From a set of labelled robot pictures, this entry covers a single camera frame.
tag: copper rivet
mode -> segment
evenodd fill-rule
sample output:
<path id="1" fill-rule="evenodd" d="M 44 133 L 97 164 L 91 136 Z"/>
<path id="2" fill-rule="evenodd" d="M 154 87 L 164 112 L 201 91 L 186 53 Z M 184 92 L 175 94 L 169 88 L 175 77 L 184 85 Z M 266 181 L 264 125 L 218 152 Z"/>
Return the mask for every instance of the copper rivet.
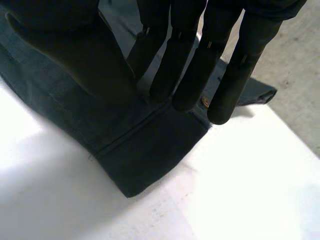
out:
<path id="1" fill-rule="evenodd" d="M 205 109 L 209 108 L 209 99 L 206 96 L 201 97 L 201 103 Z"/>

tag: white table surface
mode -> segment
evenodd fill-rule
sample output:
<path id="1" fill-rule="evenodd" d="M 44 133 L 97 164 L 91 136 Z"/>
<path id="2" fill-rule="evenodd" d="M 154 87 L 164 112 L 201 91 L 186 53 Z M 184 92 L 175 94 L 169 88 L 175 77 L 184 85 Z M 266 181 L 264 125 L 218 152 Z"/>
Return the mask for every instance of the white table surface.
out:
<path id="1" fill-rule="evenodd" d="M 0 111 L 0 240 L 320 240 L 320 161 L 266 105 L 131 199 L 3 82 Z"/>

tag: jeans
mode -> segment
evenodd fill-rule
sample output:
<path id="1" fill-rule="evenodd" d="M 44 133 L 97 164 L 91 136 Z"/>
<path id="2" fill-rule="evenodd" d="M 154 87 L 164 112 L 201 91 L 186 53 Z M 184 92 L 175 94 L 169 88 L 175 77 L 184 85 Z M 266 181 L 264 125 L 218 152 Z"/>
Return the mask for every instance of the jeans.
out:
<path id="1" fill-rule="evenodd" d="M 110 7 L 102 0 L 99 8 L 126 56 L 141 30 L 135 2 L 119 0 Z M 0 16 L 6 11 L 0 6 Z M 59 66 L 21 41 L 4 17 L 0 17 L 0 33 L 4 81 L 27 106 L 91 152 L 127 197 L 139 194 L 174 168 L 210 128 L 200 102 L 188 113 L 176 112 L 170 101 L 155 104 L 143 95 L 122 107 L 97 102 Z M 148 91 L 164 48 L 140 81 L 141 92 Z M 204 96 L 212 98 L 225 68 L 220 61 Z M 273 87 L 250 79 L 238 105 L 264 104 L 275 93 Z"/>

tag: robotic hand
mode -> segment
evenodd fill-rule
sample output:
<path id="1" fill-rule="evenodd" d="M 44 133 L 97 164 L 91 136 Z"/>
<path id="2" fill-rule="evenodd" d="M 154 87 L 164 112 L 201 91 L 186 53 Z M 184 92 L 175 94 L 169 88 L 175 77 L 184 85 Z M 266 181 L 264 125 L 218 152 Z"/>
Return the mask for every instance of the robotic hand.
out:
<path id="1" fill-rule="evenodd" d="M 127 58 L 136 79 L 147 71 L 167 36 L 169 11 L 172 34 L 150 88 L 150 97 L 163 102 L 173 93 L 193 46 L 204 11 L 202 38 L 175 91 L 172 104 L 188 111 L 221 57 L 231 29 L 245 14 L 230 63 L 207 111 L 217 125 L 226 123 L 264 48 L 277 35 L 283 20 L 293 18 L 306 0 L 137 0 L 143 30 Z"/>

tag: gray floor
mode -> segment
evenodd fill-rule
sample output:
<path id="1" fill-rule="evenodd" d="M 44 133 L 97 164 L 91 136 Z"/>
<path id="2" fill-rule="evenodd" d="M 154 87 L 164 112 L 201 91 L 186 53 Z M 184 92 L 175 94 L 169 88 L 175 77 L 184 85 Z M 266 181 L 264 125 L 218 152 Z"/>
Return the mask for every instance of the gray floor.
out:
<path id="1" fill-rule="evenodd" d="M 320 156 L 320 1 L 308 0 L 298 16 L 285 21 L 252 74 L 278 89 L 271 108 Z M 222 55 L 229 61 L 242 16 Z"/>

